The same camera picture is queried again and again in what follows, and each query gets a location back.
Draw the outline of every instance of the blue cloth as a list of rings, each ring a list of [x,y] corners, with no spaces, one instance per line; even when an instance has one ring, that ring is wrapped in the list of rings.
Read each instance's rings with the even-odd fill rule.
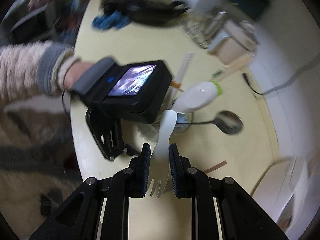
[[[92,22],[92,26],[100,30],[108,30],[112,27],[120,29],[127,26],[130,22],[131,21],[127,16],[122,15],[122,13],[119,11],[115,11],[110,16],[101,15],[95,17]]]

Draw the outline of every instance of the cream table surface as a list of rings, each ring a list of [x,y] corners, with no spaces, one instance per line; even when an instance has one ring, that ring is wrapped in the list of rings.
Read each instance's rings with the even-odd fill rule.
[[[173,74],[177,73],[186,52],[195,56],[183,82],[183,89],[197,82],[209,80],[222,63],[206,50],[197,47],[180,26],[155,28],[131,23],[120,30],[98,31],[92,20],[101,13],[101,0],[90,0],[84,14],[75,51],[84,60],[97,61],[112,55],[120,64],[149,60],[165,60]],[[214,125],[193,126],[182,135],[173,136],[180,155],[189,158],[191,165],[206,170],[223,160],[227,164],[209,176],[222,179],[233,177],[251,193],[257,182],[272,164],[268,133],[256,99],[241,77],[235,72],[220,82],[223,95],[209,106],[195,113],[195,121],[209,120],[223,109],[238,114],[244,122],[239,135],[228,136]],[[83,179],[103,179],[124,169],[130,157],[120,155],[110,162],[103,158],[85,122],[87,107],[78,100],[71,101],[71,124],[76,155]],[[148,141],[133,122],[122,121],[124,141],[137,150]],[[130,199],[129,239],[190,239],[191,201],[176,199],[173,192],[160,198],[147,196]]]

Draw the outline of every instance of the electronic device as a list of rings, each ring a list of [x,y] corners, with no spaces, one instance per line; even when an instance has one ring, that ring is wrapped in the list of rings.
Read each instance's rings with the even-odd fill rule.
[[[106,57],[88,69],[70,91],[106,117],[152,123],[171,80],[162,60],[119,66]]]
[[[172,76],[161,60],[119,66],[111,57],[92,65],[72,86],[71,94],[89,107],[86,122],[102,155],[139,155],[123,141],[120,119],[152,123]]]
[[[219,180],[207,177],[203,171],[192,167],[187,158],[179,155],[175,144],[171,144],[169,149],[175,195],[192,199],[192,240],[220,239],[219,228],[223,239],[227,240],[288,240],[233,178]],[[104,198],[107,201],[100,239],[127,240],[129,198],[145,196],[149,163],[150,145],[144,144],[141,155],[132,158],[128,168],[111,178],[86,179],[44,221],[30,240],[96,239]],[[1,239],[18,239],[8,224],[3,229],[0,231]]]

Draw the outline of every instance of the wooden stick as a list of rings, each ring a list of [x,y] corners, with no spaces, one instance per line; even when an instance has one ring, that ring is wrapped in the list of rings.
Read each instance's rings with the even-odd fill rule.
[[[226,164],[227,164],[227,161],[220,162],[220,163],[218,163],[217,165],[214,165],[213,167],[205,170],[204,173],[205,173],[205,174],[208,174],[208,173],[210,173],[210,172],[212,172],[212,171],[215,171],[216,169],[218,169],[218,168],[220,168],[220,167],[222,167],[222,166],[224,166],[224,165],[226,165]]]

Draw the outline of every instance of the metal spoon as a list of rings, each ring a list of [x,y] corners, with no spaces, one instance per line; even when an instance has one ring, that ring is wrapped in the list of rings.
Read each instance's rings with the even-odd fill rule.
[[[221,111],[216,117],[206,122],[183,122],[176,125],[203,125],[213,123],[218,129],[226,134],[236,134],[242,130],[243,122],[235,113],[230,111]]]

